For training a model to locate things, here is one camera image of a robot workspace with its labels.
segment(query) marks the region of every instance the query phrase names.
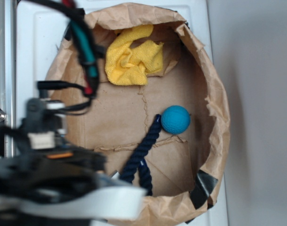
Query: metal frame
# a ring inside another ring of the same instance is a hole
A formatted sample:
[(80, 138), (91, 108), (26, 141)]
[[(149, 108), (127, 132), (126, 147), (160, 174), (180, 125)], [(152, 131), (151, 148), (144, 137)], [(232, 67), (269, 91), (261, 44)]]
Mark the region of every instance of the metal frame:
[[(10, 127), (16, 125), (16, 5), (16, 0), (0, 0), (0, 108)], [(6, 137), (4, 145), (4, 155), (13, 156), (12, 138)]]

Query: red wire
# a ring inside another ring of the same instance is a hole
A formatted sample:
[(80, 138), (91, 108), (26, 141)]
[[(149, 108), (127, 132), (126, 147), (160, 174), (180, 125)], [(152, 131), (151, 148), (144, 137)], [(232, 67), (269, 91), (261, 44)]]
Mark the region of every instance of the red wire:
[(62, 3), (69, 8), (76, 8), (74, 0), (62, 0)]

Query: black tape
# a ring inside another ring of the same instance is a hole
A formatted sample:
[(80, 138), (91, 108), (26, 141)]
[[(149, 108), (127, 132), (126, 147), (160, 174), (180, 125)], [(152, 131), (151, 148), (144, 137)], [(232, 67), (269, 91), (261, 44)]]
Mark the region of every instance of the black tape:
[(214, 187), (218, 183), (218, 179), (212, 177), (208, 173), (199, 170), (196, 180), (195, 188), (190, 192), (190, 199), (196, 209), (199, 209), (207, 201)]

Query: green wire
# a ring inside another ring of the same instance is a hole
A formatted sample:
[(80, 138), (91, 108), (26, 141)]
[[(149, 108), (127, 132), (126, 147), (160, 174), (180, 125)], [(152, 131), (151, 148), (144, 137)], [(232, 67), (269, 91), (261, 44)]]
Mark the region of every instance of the green wire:
[[(89, 40), (87, 39), (87, 36), (83, 32), (83, 30), (74, 21), (71, 21), (71, 28), (75, 31), (74, 33), (79, 40), (79, 45), (82, 48), (83, 54), (85, 55), (85, 58), (86, 58), (86, 61), (87, 62), (95, 62), (96, 59), (94, 57), (93, 52), (91, 51)], [(95, 66), (93, 66), (93, 65), (88, 66), (87, 71), (89, 73), (89, 77), (93, 77), (93, 78), (98, 77), (97, 68)]]

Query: crumpled paper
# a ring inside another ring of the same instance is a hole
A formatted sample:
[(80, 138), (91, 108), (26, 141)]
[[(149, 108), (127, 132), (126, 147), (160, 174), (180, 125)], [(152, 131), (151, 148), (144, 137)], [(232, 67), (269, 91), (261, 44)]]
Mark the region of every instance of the crumpled paper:
[[(155, 197), (143, 199), (136, 220), (112, 219), (109, 223), (173, 226), (206, 212), (208, 204), (216, 203), (221, 185), (230, 142), (230, 113), (224, 86), (203, 44), (185, 25), (182, 16), (158, 7), (124, 3), (85, 15), (85, 21), (92, 28), (96, 43), (105, 48), (113, 42), (117, 30), (154, 24), (149, 39), (164, 43), (164, 70), (158, 77), (149, 77), (146, 86), (118, 87), (108, 82), (104, 59), (98, 60), (102, 81), (98, 98), (88, 114), (67, 118), (69, 140), (107, 155), (107, 173), (111, 174), (122, 170), (157, 113), (171, 105), (181, 105), (191, 116), (189, 128), (177, 137), (162, 131), (147, 156)], [(47, 79), (85, 84), (70, 41), (62, 41)], [(52, 98), (66, 105), (84, 101), (82, 94), (74, 89), (57, 90)], [(219, 182), (204, 205), (195, 209), (189, 191), (195, 186), (199, 170)]]

